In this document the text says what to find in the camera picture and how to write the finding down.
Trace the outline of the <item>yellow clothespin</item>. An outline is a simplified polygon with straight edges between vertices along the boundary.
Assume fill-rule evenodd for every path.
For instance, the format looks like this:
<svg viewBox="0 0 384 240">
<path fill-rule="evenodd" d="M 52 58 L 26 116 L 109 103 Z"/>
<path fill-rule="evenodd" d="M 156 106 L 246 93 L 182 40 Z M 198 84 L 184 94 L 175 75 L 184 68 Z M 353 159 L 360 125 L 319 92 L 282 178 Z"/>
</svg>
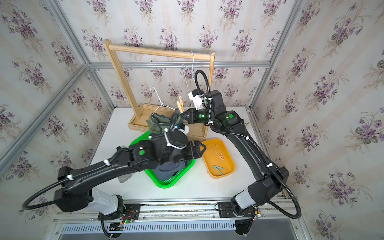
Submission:
<svg viewBox="0 0 384 240">
<path fill-rule="evenodd" d="M 178 106 L 180 113 L 183 113 L 184 112 L 184 104 L 183 104 L 183 100 L 182 100 L 181 96 L 179 96 L 179 99 L 177 100 L 177 106 Z"/>
</svg>

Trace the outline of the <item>orange clothespin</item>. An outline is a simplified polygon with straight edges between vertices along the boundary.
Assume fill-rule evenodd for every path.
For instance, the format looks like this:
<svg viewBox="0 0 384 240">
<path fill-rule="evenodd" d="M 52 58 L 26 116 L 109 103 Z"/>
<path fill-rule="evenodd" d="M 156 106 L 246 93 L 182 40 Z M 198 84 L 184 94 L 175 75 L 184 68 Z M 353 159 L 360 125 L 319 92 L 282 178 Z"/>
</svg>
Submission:
<svg viewBox="0 0 384 240">
<path fill-rule="evenodd" d="M 224 161 L 224 155 L 223 155 L 222 152 L 217 152 L 217 151 L 215 151 L 215 153 L 216 153 L 216 155 L 218 156 L 218 158 L 219 158 L 220 160 Z"/>
</svg>

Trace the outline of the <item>mint green clothespin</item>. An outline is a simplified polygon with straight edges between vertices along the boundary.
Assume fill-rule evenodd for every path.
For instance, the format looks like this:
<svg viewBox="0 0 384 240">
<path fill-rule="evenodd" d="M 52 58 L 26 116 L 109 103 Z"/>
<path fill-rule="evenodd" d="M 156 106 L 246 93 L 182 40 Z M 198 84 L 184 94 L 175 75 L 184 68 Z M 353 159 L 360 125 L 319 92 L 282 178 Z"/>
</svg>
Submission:
<svg viewBox="0 0 384 240">
<path fill-rule="evenodd" d="M 222 175 L 222 176 L 224 175 L 224 172 L 223 172 L 224 168 L 222 168 L 222 167 L 220 167 L 220 166 L 216 166 L 216 165 L 214 165 L 213 168 L 214 168 L 220 175 Z"/>
</svg>

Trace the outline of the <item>olive green tank top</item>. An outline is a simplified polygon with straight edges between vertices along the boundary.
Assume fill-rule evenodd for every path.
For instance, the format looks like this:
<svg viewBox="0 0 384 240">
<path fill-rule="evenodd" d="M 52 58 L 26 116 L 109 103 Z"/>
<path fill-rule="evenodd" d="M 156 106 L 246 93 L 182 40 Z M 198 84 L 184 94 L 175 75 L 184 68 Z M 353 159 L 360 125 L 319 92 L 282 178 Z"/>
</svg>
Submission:
<svg viewBox="0 0 384 240">
<path fill-rule="evenodd" d="M 176 125 L 184 123 L 183 119 L 180 117 L 180 111 L 175 110 L 170 117 L 152 113 L 147 120 L 147 124 L 149 127 L 150 137 L 153 138 L 162 135 L 165 132 L 165 129 L 173 130 Z"/>
</svg>

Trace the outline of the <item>grey blue tank top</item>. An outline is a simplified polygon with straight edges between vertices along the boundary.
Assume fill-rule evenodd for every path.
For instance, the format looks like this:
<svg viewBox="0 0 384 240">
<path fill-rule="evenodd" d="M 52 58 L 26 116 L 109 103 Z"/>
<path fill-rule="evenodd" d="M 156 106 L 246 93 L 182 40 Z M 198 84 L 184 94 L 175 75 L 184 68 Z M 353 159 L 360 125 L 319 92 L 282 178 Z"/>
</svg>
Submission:
<svg viewBox="0 0 384 240">
<path fill-rule="evenodd" d="M 185 168 L 190 161 L 180 161 L 177 163 L 168 162 L 156 167 L 153 172 L 159 181 L 166 181 L 175 176 L 180 170 Z"/>
</svg>

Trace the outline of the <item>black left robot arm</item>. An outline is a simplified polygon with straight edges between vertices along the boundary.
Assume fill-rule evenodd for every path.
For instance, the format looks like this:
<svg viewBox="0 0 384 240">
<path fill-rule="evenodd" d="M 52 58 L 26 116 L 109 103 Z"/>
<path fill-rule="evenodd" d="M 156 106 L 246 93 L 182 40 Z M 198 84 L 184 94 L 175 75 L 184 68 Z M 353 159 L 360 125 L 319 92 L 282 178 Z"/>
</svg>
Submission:
<svg viewBox="0 0 384 240">
<path fill-rule="evenodd" d="M 57 182 L 29 197 L 23 210 L 34 210 L 56 205 L 63 212 L 75 212 L 88 206 L 110 215 L 122 204 L 116 195 L 101 198 L 96 187 L 114 178 L 134 174 L 172 162 L 198 159 L 207 147 L 200 141 L 189 141 L 181 130 L 166 130 L 163 134 L 141 140 L 127 148 L 119 148 L 112 157 L 81 169 L 68 166 L 58 171 Z"/>
</svg>

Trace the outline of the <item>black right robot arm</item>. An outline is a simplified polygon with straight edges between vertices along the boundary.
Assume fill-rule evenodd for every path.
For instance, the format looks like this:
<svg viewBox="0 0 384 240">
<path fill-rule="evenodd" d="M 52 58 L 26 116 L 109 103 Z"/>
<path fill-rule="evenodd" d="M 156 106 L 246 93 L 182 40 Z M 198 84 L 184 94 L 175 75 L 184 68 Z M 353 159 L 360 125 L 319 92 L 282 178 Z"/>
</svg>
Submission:
<svg viewBox="0 0 384 240">
<path fill-rule="evenodd" d="M 213 132 L 225 136 L 238 149 L 247 162 L 255 182 L 231 199 L 234 214 L 242 215 L 248 207 L 258 207 L 265 203 L 270 204 L 283 215 L 291 219 L 299 219 L 302 210 L 297 198 L 287 186 L 289 172 L 285 167 L 275 164 L 255 142 L 248 132 L 245 121 L 235 111 L 228 111 L 219 91 L 212 91 L 207 75 L 202 70 L 195 72 L 195 82 L 198 75 L 202 75 L 207 85 L 203 92 L 200 85 L 196 85 L 193 96 L 202 100 L 202 109 L 188 109 L 182 113 L 182 118 L 189 124 L 203 123 Z M 271 199 L 285 190 L 296 209 L 295 214 L 290 214 L 272 202 Z"/>
</svg>

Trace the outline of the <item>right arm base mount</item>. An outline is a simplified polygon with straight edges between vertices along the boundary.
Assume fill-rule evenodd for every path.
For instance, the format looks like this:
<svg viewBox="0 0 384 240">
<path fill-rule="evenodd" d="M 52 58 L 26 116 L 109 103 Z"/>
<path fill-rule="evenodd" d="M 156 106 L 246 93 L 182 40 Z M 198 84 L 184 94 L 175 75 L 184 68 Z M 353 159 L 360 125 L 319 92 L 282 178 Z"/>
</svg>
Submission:
<svg viewBox="0 0 384 240">
<path fill-rule="evenodd" d="M 221 219 L 236 218 L 235 232 L 240 236 L 247 235 L 252 228 L 253 222 L 259 214 L 259 208 L 249 206 L 242 209 L 235 201 L 219 202 L 215 205 Z"/>
</svg>

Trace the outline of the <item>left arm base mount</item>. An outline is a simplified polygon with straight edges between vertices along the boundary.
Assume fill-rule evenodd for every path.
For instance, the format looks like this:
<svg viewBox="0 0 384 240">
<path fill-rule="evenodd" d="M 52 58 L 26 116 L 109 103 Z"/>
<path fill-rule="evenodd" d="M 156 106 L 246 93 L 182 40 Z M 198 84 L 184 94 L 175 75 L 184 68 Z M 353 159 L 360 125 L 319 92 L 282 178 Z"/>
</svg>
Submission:
<svg viewBox="0 0 384 240">
<path fill-rule="evenodd" d="M 112 214 L 104 215 L 99 213 L 98 220 L 104 225 L 104 229 L 107 233 L 122 232 L 125 225 L 133 223 L 138 220 L 141 210 L 141 204 L 123 204 L 122 207 L 118 207 L 118 210 Z"/>
</svg>

